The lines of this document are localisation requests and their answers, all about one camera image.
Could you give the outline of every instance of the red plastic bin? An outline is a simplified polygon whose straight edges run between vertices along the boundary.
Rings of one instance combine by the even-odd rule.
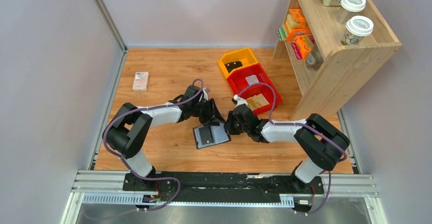
[[[270,81],[269,77],[264,72],[264,70],[262,69],[262,66],[260,64],[251,65],[251,66],[239,69],[239,70],[234,70],[230,74],[230,76],[227,78],[227,81],[228,81],[228,84],[231,87],[231,90],[234,94],[238,94],[239,92],[243,91],[243,89],[245,89],[247,86],[249,86],[249,83],[246,80],[247,77],[249,79],[249,83],[252,83],[253,81],[258,80],[258,82],[262,82],[262,83],[266,83],[266,84],[270,85],[275,90],[275,92],[276,92],[276,106],[275,106],[275,108],[278,106],[278,104],[280,102],[282,102],[281,96],[279,95],[275,86]],[[270,88],[268,88],[264,85],[256,85],[254,87],[249,88],[248,90],[246,90],[241,95],[242,98],[247,99],[247,98],[253,97],[253,96],[258,95],[258,94],[263,94],[263,96],[267,99],[269,104],[254,110],[253,113],[255,115],[259,115],[259,114],[262,114],[266,111],[270,111],[270,109],[272,108],[273,93],[270,90]]]

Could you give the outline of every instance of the paper coffee cup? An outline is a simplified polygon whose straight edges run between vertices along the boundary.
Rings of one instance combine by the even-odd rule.
[[[345,24],[358,12],[364,10],[366,0],[342,0],[340,1],[340,5],[340,11],[336,20],[341,24]]]
[[[372,20],[364,16],[354,16],[346,22],[345,26],[345,33],[340,41],[342,45],[356,45],[373,31]]]

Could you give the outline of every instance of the yellow plastic bin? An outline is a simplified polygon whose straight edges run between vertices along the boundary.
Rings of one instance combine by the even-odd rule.
[[[218,64],[226,79],[234,70],[258,64],[258,60],[252,50],[247,47],[224,54]]]

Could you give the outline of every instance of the gray floor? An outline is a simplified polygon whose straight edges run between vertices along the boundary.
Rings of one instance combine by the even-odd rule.
[[[322,199],[315,199],[318,207]],[[81,212],[93,218],[110,217],[132,210],[128,205],[83,205]],[[317,214],[300,216],[291,209],[253,207],[186,207],[168,206],[154,212],[133,212],[103,221],[80,215],[77,223],[145,223],[145,224],[251,224],[251,223],[371,223],[363,198],[333,198]]]

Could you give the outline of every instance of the glass jar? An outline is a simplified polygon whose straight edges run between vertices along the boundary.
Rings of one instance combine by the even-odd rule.
[[[306,59],[306,67],[309,70],[318,70],[323,64],[324,59],[322,59],[321,53],[319,52],[318,46],[315,44],[312,47],[310,54]]]

